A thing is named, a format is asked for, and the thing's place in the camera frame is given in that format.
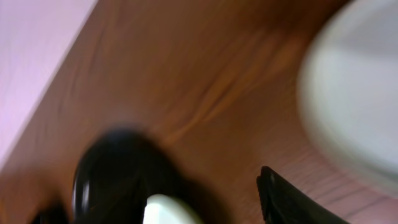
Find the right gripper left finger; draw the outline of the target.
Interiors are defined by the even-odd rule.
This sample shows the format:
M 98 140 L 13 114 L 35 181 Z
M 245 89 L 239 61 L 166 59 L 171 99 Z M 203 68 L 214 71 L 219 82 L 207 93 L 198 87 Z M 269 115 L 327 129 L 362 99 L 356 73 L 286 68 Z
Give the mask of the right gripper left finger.
M 73 219 L 61 203 L 37 212 L 32 223 L 142 223 L 147 199 L 161 194 L 188 205 L 203 223 L 223 223 L 224 208 L 202 184 L 185 177 L 143 134 L 116 129 L 80 159 L 73 182 Z

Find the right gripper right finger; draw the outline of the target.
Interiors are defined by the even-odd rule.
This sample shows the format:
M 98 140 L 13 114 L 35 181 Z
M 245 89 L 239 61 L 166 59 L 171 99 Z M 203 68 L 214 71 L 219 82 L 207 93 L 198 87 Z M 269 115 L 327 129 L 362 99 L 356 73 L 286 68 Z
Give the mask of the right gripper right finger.
M 256 182 L 266 224 L 347 224 L 268 166 Z

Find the light blue plate top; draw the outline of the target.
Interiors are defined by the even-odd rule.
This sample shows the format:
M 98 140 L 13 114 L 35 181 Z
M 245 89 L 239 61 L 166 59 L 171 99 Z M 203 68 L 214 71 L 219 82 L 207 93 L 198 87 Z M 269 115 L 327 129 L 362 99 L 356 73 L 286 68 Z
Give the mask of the light blue plate top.
M 397 197 L 397 1 L 340 9 L 308 49 L 297 91 L 302 124 L 320 152 Z

